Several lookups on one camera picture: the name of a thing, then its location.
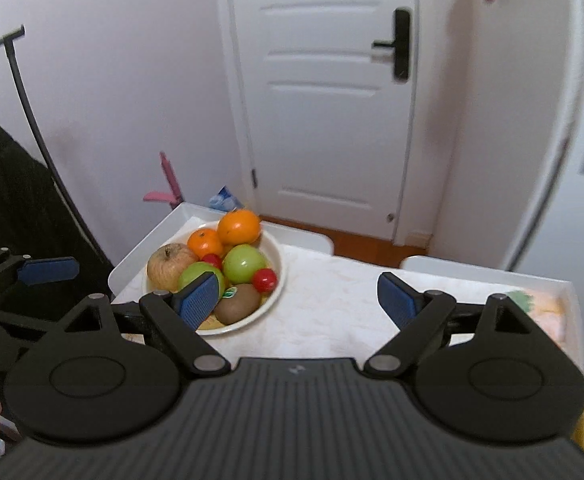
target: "red cherry tomato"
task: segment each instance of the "red cherry tomato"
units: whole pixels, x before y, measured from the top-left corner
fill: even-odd
[[[252,277],[252,285],[261,294],[277,288],[278,278],[272,269],[259,269]]]
[[[218,256],[218,254],[206,254],[203,258],[201,258],[201,261],[215,266],[218,270],[223,270],[223,260],[220,256]]]

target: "apple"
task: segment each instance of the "apple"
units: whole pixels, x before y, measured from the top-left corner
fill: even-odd
[[[254,273],[265,269],[268,262],[261,251],[248,244],[230,249],[223,260],[223,273],[232,283],[250,283]]]
[[[272,292],[277,288],[278,278],[272,269],[259,269],[252,277],[252,285],[261,294]]]
[[[226,291],[226,279],[220,270],[205,262],[191,264],[181,273],[179,276],[179,290],[192,283],[204,272],[214,272],[216,275],[216,279],[218,280],[218,298],[221,299],[223,293]]]
[[[198,261],[186,244],[167,244],[157,249],[147,261],[147,277],[158,289],[176,292],[179,276]]]
[[[223,270],[223,260],[218,254],[206,254],[201,258],[201,261],[216,267],[218,270]]]

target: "tangerine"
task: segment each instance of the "tangerine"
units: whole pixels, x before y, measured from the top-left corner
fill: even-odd
[[[221,218],[216,232],[225,245],[251,244],[261,235],[261,219],[252,211],[237,209]]]
[[[223,257],[224,248],[218,233],[214,229],[203,227],[194,231],[188,238],[188,247],[198,256],[203,258],[206,254],[216,254]]]

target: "wooden floor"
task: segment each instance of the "wooden floor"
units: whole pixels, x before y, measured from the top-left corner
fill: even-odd
[[[266,222],[296,227],[305,231],[312,231],[326,235],[334,242],[334,254],[336,256],[345,256],[353,260],[367,262],[384,267],[399,267],[401,262],[408,256],[426,254],[425,249],[410,246],[396,246],[388,240],[379,240],[369,236],[354,235],[335,231],[323,227],[315,227],[301,222],[282,220],[269,216],[261,216]]]

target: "white plate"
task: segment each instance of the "white plate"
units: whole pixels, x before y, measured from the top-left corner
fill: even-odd
[[[183,244],[187,243],[188,238],[190,235],[196,231],[197,229],[201,229],[202,227],[209,227],[212,229],[216,229],[218,222],[207,222],[205,224],[201,224],[196,229],[192,229],[192,231],[181,234],[179,236],[175,236],[170,240],[167,240],[165,243],[173,243],[173,242],[181,242]],[[249,325],[259,317],[263,316],[269,309],[271,309],[274,304],[277,302],[278,297],[283,290],[283,285],[285,283],[286,277],[288,275],[288,267],[285,263],[285,258],[283,257],[283,247],[274,239],[274,237],[267,233],[266,231],[261,232],[261,239],[257,245],[259,251],[261,251],[264,256],[267,258],[268,262],[272,266],[272,270],[277,273],[278,283],[277,288],[274,289],[268,301],[263,303],[257,310],[251,313],[248,317],[244,317],[242,320],[237,321],[236,323],[232,323],[232,325],[227,325],[222,328],[213,328],[212,330],[197,330],[197,334],[202,336],[209,336],[209,335],[219,335],[219,334],[226,334],[228,332],[233,332],[234,330],[239,330],[246,325]],[[148,294],[152,292],[154,287],[152,283],[147,278],[146,268],[144,267],[143,270],[143,294]]]

